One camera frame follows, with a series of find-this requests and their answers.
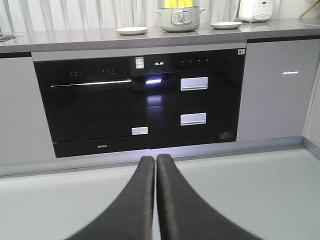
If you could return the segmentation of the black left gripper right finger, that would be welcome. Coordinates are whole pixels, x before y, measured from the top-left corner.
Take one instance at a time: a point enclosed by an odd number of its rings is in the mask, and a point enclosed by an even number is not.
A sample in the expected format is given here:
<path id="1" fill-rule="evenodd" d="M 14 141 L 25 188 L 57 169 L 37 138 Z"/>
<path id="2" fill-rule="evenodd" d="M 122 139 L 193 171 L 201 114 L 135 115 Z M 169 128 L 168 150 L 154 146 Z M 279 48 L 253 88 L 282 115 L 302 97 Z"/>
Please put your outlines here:
<path id="1" fill-rule="evenodd" d="M 157 156 L 156 198 L 163 240 L 257 240 L 211 207 L 187 182 L 169 154 Z"/>

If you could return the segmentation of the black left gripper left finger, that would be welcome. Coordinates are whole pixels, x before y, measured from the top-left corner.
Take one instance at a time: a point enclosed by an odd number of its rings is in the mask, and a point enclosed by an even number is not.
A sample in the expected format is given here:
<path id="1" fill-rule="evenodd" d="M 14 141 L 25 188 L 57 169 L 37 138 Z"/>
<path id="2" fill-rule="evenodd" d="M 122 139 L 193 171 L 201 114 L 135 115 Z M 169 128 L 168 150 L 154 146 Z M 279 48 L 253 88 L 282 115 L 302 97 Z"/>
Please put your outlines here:
<path id="1" fill-rule="evenodd" d="M 155 162 L 143 156 L 118 197 L 69 240 L 151 240 Z"/>

